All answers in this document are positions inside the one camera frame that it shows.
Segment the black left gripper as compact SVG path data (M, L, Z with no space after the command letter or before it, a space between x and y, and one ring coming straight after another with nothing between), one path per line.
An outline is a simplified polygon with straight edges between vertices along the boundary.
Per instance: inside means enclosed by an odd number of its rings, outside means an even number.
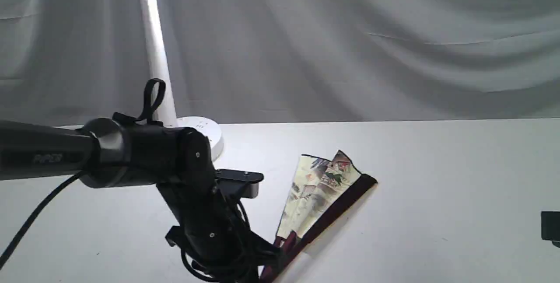
M166 234L186 269L208 283L257 283L280 249L254 233L241 199L218 189L210 142L194 128L177 134L173 174L157 189L178 221Z

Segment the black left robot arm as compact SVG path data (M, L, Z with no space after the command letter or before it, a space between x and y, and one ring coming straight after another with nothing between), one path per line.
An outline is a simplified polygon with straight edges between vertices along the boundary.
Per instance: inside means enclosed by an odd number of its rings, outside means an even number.
M1 122L1 180L68 176L34 209L1 255L5 265L46 206L68 185L155 185L178 224L165 236L184 267L209 283L258 283L282 251L254 233L241 199L257 196L260 173L214 168L209 139L168 128L100 118L81 128Z

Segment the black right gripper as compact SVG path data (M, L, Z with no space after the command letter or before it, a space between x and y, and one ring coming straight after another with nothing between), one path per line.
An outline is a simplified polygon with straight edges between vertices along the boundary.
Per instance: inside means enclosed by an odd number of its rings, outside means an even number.
M560 212L541 212L541 239L560 248Z

